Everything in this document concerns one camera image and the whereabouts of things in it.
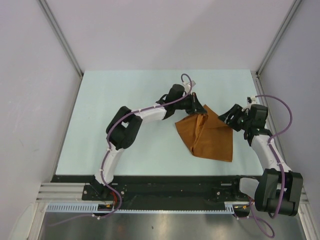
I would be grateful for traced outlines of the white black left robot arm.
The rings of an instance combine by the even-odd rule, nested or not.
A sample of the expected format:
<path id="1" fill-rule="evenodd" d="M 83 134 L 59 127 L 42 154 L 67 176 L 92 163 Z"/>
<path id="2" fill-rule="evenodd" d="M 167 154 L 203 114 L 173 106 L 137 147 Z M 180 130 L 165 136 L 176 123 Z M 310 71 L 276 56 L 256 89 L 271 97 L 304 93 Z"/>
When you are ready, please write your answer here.
<path id="1" fill-rule="evenodd" d="M 116 166 L 125 149 L 129 148 L 143 124 L 162 121 L 171 117 L 177 110 L 188 115 L 206 114 L 192 88 L 195 82 L 174 84 L 169 93 L 164 94 L 154 105 L 131 110 L 121 107 L 106 128 L 107 150 L 94 181 L 90 184 L 93 194 L 100 200 L 110 196 L 108 186 L 114 179 Z"/>

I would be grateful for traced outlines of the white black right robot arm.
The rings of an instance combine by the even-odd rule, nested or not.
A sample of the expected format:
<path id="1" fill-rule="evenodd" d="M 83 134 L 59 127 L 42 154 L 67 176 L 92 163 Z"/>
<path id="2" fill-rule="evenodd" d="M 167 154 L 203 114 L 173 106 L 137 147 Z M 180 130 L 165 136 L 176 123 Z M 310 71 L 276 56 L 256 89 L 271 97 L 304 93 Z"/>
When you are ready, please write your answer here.
<path id="1" fill-rule="evenodd" d="M 247 196 L 254 199 L 256 209 L 271 216 L 295 216 L 300 204 L 303 177 L 293 172 L 280 156 L 271 131 L 265 127 L 268 113 L 268 108 L 260 104 L 250 104 L 246 108 L 235 104 L 218 116 L 233 130 L 244 132 L 244 139 L 263 168 L 259 179 L 241 177 L 239 183 L 230 188 L 230 194 L 237 201 Z"/>

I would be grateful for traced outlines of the orange cloth napkin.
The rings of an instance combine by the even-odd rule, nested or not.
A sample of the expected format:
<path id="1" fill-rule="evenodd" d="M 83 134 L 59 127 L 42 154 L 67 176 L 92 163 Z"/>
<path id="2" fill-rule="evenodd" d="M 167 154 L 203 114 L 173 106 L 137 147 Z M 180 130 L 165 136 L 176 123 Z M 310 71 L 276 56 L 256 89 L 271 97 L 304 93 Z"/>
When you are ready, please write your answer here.
<path id="1" fill-rule="evenodd" d="M 206 104 L 203 107 L 206 114 L 189 115 L 175 123 L 180 138 L 195 157 L 232 162 L 233 129 Z"/>

